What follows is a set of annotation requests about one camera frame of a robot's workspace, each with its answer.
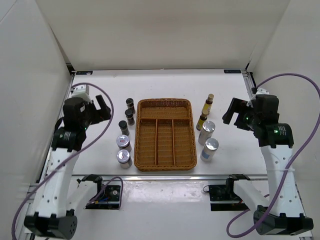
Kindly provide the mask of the white can silver lid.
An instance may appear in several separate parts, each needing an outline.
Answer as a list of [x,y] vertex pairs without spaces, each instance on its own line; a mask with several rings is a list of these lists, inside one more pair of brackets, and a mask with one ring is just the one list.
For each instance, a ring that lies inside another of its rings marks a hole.
[[200,145],[204,145],[206,141],[212,137],[214,131],[216,129],[216,125],[213,121],[207,120],[202,124],[199,136],[198,143]]

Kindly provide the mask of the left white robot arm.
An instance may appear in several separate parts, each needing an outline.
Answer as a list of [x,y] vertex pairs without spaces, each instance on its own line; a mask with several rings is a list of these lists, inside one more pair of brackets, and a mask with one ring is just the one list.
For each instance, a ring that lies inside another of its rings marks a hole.
[[24,218],[24,226],[39,237],[70,240],[75,235],[78,218],[76,210],[90,200],[100,200],[105,194],[101,177],[88,176],[81,184],[75,198],[68,201],[68,190],[74,166],[86,131],[91,125],[112,120],[111,108],[103,97],[97,95],[95,103],[88,96],[74,96],[64,101],[61,117],[55,126],[51,143],[48,175],[40,183],[42,192],[34,213]]

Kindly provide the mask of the yellow bottle beige cap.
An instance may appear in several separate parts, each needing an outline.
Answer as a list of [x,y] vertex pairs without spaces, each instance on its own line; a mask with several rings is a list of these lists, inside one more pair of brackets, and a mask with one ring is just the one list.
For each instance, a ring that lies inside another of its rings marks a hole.
[[201,130],[201,128],[202,128],[202,126],[203,126],[203,123],[207,120],[208,114],[209,114],[208,110],[206,110],[206,109],[205,109],[205,110],[202,110],[201,115],[200,115],[200,117],[199,117],[199,119],[198,119],[198,122],[197,122],[197,124],[196,124],[196,129],[197,129],[198,131]]
[[214,100],[214,95],[212,93],[210,93],[207,96],[207,99],[205,100],[204,106],[202,108],[203,111],[206,111],[207,114],[210,114],[211,108],[212,108],[212,104],[213,104],[213,100]]

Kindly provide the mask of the jar white red lid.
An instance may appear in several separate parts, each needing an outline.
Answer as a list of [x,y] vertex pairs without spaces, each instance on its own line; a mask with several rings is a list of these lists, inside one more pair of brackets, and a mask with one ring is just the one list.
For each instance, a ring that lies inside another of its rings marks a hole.
[[132,166],[133,161],[132,161],[130,152],[126,149],[121,149],[117,153],[116,159],[117,159],[120,167],[123,169],[128,169]]
[[130,139],[127,135],[120,135],[116,139],[116,144],[119,150],[127,150],[129,153],[132,151]]

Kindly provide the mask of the dark spice jar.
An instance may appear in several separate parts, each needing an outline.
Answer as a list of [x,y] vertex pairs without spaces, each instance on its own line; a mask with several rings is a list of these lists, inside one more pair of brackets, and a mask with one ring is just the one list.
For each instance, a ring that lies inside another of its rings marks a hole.
[[127,109],[124,113],[127,119],[127,124],[129,126],[133,126],[135,124],[133,111],[131,109]]
[[125,120],[119,121],[118,126],[119,126],[119,128],[121,130],[121,134],[122,135],[126,135],[126,136],[130,135],[128,124],[127,124],[127,122]]
[[132,98],[127,98],[125,102],[126,102],[127,108],[131,110],[133,114],[135,114],[136,110],[135,110],[134,100]]

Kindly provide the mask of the white can blue label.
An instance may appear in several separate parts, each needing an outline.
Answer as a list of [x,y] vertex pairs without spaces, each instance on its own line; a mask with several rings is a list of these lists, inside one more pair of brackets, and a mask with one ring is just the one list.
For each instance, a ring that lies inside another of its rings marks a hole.
[[204,162],[211,162],[218,148],[219,142],[215,138],[208,138],[201,151],[200,159]]

